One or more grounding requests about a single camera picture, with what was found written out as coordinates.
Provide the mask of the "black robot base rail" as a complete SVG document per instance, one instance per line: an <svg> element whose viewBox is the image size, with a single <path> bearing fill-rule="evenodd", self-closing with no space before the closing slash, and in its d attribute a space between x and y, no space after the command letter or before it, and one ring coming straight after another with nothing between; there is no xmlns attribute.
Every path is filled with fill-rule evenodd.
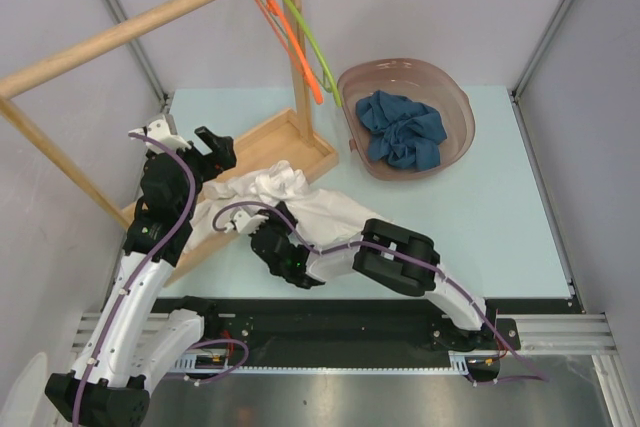
<svg viewBox="0 0 640 427"><path fill-rule="evenodd" d="M521 346L511 318L495 327L455 329L426 300L216 299L218 332L249 349L256 368L411 369L443 367L451 352L494 355Z"/></svg>

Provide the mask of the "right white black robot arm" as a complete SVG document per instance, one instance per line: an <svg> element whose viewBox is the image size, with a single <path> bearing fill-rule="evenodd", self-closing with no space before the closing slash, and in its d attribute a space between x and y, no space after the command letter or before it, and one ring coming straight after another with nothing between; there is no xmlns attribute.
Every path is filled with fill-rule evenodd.
<svg viewBox="0 0 640 427"><path fill-rule="evenodd" d="M302 238L283 204L261 209L257 217L251 249L273 276L311 289L357 273L397 294L426 299L438 315L431 321L431 338L443 348L506 348L497 336L495 311L445 270L431 238L371 218L353 238L320 247Z"/></svg>

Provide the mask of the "blue t shirt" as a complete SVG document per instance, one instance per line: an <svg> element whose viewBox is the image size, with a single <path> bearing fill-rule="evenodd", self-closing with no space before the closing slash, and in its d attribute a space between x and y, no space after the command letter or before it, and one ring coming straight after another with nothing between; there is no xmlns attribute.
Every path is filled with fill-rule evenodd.
<svg viewBox="0 0 640 427"><path fill-rule="evenodd" d="M425 103L377 90L356 102L356 116L369 132L366 155L401 170L441 165L439 146L448 138L441 114Z"/></svg>

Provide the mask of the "green clothes hanger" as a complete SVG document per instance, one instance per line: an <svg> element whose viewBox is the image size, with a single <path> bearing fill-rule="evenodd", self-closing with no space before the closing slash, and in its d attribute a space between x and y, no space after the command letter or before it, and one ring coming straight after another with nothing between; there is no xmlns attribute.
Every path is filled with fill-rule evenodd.
<svg viewBox="0 0 640 427"><path fill-rule="evenodd" d="M329 93L333 97L336 106L341 107L342 101L337 88L337 83L308 23L301 13L301 10L294 5L292 0L281 0L281 2L288 9L288 12L293 15L297 26L301 29L303 41L310 44L311 49L315 54L318 65L321 68L322 76L319 76L312 68L311 69L320 84L321 91Z"/></svg>

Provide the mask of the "orange clothes hanger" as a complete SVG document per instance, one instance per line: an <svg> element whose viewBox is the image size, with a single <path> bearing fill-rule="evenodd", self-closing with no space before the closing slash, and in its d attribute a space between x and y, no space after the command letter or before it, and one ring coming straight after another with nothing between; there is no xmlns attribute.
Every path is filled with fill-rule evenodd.
<svg viewBox="0 0 640 427"><path fill-rule="evenodd" d="M320 84L312 72L306 54L296 39L283 8L277 0L254 0L254 2L287 52L294 69L301 74L304 84L310 88L314 101L317 104L322 104L324 97Z"/></svg>

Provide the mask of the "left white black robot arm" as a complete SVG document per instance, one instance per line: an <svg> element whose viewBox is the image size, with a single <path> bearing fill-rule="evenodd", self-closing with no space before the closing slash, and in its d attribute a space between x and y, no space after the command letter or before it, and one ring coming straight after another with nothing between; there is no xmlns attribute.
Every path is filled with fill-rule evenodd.
<svg viewBox="0 0 640 427"><path fill-rule="evenodd" d="M186 298L146 342L149 314L178 266L192 233L204 183L236 165L234 141L199 127L201 153L164 118L130 131L147 159L117 275L94 331L70 370L52 374L45 395L74 426L139 426L157 385L192 345L207 347L221 334L212 306Z"/></svg>

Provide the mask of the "white printed t shirt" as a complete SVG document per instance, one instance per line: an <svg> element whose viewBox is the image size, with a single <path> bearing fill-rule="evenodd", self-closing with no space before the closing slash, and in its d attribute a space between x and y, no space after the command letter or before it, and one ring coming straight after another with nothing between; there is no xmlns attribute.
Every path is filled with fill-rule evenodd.
<svg viewBox="0 0 640 427"><path fill-rule="evenodd" d="M342 192L310 186L303 171L293 169L285 160L224 182L209 181L202 194L204 199L191 220L187 253L214 234L214 215L221 208L241 201L271 206L284 202L298 221L302 237L320 246L348 240L362 231L367 220L382 217Z"/></svg>

